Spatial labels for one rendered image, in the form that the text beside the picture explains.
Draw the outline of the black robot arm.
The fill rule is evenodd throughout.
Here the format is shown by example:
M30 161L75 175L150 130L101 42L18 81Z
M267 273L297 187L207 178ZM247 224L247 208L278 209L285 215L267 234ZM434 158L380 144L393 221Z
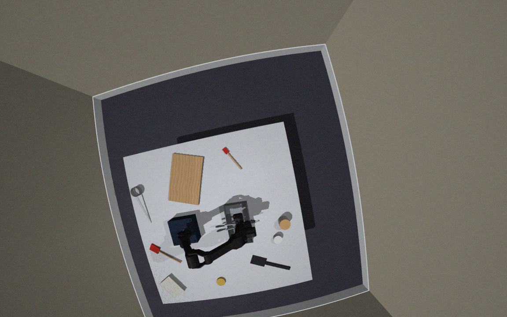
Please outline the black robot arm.
M178 232L178 241L180 243L180 247L185 251L188 268L199 269L202 268L203 265L209 265L214 260L217 260L217 258L227 254L228 251L237 250L238 248L244 246L248 242L247 238L256 237L256 229L255 227L252 227L250 221L247 220L245 221L245 224L241 225L244 229L237 228L235 233L231 235L231 238L229 238L227 242L211 251L203 251L200 249L195 250L191 248L191 239L189 239L190 237L192 238L191 229L182 229L181 232ZM199 262L198 255L205 258L203 263Z

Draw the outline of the white cylinder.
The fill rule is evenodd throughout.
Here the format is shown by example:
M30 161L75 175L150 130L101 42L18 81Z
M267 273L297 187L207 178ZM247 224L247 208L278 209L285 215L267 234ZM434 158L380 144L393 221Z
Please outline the white cylinder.
M274 236L273 236L273 239L274 239L274 242L275 243L282 243L283 239L282 237L280 236L279 233L276 233Z

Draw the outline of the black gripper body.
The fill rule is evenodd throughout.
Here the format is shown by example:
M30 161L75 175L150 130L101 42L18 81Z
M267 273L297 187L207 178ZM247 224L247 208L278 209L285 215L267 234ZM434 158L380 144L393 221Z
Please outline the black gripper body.
M233 215L233 219L234 219L234 221L236 221L235 222L236 225L235 225L235 228L234 228L235 231L236 231L237 228L244 229L243 226L241 225L242 224L242 219L243 219L242 213L234 214Z

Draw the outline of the grey cylindrical container with tan lid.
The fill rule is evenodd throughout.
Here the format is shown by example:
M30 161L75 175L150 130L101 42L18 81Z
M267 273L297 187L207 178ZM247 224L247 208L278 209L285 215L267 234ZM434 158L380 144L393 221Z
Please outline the grey cylindrical container with tan lid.
M285 215L282 215L279 217L278 223L279 223L281 229L289 229L290 228L290 221Z

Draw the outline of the wooden stick with red block end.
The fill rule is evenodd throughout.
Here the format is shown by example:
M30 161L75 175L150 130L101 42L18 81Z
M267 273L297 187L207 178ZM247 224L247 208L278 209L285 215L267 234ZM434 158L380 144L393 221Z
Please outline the wooden stick with red block end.
M227 150L227 148L226 148L226 147L224 147L224 148L223 148L223 152L224 152L225 154L228 154L228 156L230 156L230 157L231 157L231 159L235 162L235 164L237 164L237 161L235 161L235 160L233 159L233 157L232 157L232 156L228 153L229 151ZM237 165L238 165L238 164L237 164ZM238 168L240 168L240 169L242 170L242 168L240 167L240 165L238 165Z

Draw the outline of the wooden board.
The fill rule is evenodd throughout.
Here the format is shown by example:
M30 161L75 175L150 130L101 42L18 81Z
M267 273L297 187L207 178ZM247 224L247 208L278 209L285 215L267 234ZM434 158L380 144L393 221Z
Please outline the wooden board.
M169 200L199 205L204 157L173 153Z

